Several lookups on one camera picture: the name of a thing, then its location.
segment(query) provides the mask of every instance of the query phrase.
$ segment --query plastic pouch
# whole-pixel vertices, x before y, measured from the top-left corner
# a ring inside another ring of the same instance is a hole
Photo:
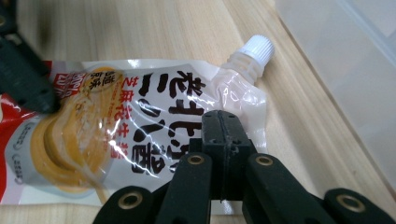
[[[0,98],[1,203],[100,205],[126,186],[154,191],[171,180],[190,138],[200,137],[201,116],[214,109],[237,115],[265,152],[265,94],[252,84],[273,53],[256,35],[222,67],[52,62],[58,113],[36,115]]]

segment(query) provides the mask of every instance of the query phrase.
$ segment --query metal screw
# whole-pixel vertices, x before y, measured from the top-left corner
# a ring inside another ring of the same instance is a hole
[[[138,191],[132,191],[122,195],[119,199],[119,207],[122,209],[132,209],[137,207],[143,201],[143,196]]]
[[[3,26],[4,24],[6,24],[6,18],[0,16],[0,26]]]
[[[205,159],[204,159],[202,156],[197,156],[197,155],[195,155],[195,156],[190,156],[190,157],[187,159],[187,161],[189,162],[189,164],[192,164],[192,165],[199,165],[199,164],[204,163]]]
[[[366,207],[359,199],[350,195],[340,194],[335,199],[349,211],[361,213],[366,210]]]
[[[266,156],[260,156],[256,158],[256,162],[260,165],[264,165],[264,166],[270,166],[272,165],[274,162],[273,160],[271,160],[271,158],[266,157]]]

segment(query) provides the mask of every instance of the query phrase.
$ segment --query wood grain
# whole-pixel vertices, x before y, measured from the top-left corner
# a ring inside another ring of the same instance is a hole
[[[255,34],[276,54],[256,85],[268,94],[266,138],[319,197],[333,188],[365,195],[396,218],[394,192],[365,154],[315,71],[276,14],[274,0],[33,0],[19,2],[21,33],[45,60],[198,59],[221,65]],[[0,206],[0,223],[91,223],[99,208]],[[213,216],[212,223],[243,223]]]

